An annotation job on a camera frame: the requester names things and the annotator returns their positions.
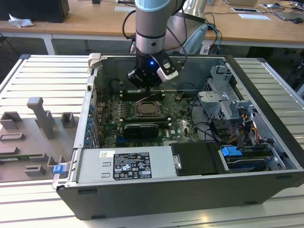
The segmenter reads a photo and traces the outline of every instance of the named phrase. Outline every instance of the blue latch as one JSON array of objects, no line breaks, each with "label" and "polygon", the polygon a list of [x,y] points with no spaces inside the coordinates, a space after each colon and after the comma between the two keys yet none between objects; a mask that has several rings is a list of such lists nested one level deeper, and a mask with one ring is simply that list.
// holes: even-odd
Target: blue latch
[{"label": "blue latch", "polygon": [[67,165],[55,165],[53,169],[53,174],[65,174]]},{"label": "blue latch", "polygon": [[225,146],[222,150],[224,157],[226,156],[242,156],[242,152],[237,150],[236,146]]}]

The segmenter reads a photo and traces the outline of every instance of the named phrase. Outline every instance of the desk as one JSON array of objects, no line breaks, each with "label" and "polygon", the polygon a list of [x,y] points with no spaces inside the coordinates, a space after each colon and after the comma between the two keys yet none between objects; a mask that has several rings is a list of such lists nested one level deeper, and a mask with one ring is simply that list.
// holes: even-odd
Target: desk
[{"label": "desk", "polygon": [[[122,36],[122,22],[127,12],[115,11],[117,4],[114,2],[92,4],[89,0],[69,0],[69,6],[70,12],[64,23],[34,22],[35,25],[32,27],[14,28],[7,21],[0,21],[0,32],[7,37],[42,38],[50,55],[56,53],[52,45],[53,38],[125,40]],[[206,6],[205,12],[233,12],[231,7],[222,0],[216,0],[214,6]],[[270,21],[242,19],[238,14],[215,14],[216,25],[223,34],[222,44],[304,48],[304,24],[294,24],[283,21],[275,15],[266,15],[271,19]],[[207,15],[207,19],[211,22],[211,15]],[[126,24],[126,33],[132,34],[134,31],[135,16],[132,15]],[[214,32],[208,31],[205,43],[210,45],[214,38]]]}]

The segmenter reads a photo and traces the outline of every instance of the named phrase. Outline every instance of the warning label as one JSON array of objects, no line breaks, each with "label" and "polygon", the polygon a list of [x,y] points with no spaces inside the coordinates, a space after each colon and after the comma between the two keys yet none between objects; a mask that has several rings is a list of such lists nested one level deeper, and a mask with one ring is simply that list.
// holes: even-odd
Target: warning label
[{"label": "warning label", "polygon": [[114,154],[114,180],[152,178],[149,153]]}]

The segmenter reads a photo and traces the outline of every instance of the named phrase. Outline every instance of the paper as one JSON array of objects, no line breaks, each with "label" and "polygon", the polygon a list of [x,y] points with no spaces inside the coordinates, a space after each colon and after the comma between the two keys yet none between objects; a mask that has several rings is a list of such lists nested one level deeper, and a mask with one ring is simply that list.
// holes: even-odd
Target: paper
[{"label": "paper", "polygon": [[11,14],[9,14],[9,18],[10,18],[9,19],[9,23],[12,26],[15,26],[15,27],[18,27],[18,28],[21,28],[21,26],[26,27],[26,26],[32,26],[32,25],[34,25],[30,19],[15,18]]},{"label": "paper", "polygon": [[134,9],[136,9],[135,7],[125,7],[125,6],[116,6],[115,7],[115,11],[122,11],[122,12],[131,12]]},{"label": "paper", "polygon": [[269,17],[267,17],[265,15],[254,15],[254,14],[242,14],[242,13],[239,13],[239,16],[242,19],[271,20]]}]

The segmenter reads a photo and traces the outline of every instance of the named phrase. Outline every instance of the black plastic cover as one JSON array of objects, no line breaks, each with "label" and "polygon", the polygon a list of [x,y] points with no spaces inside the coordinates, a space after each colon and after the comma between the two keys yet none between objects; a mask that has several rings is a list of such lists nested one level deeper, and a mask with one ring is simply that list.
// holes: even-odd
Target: black plastic cover
[{"label": "black plastic cover", "polygon": [[172,154],[180,158],[178,176],[213,175],[225,173],[219,156],[219,146],[214,142],[186,142],[171,145]]}]

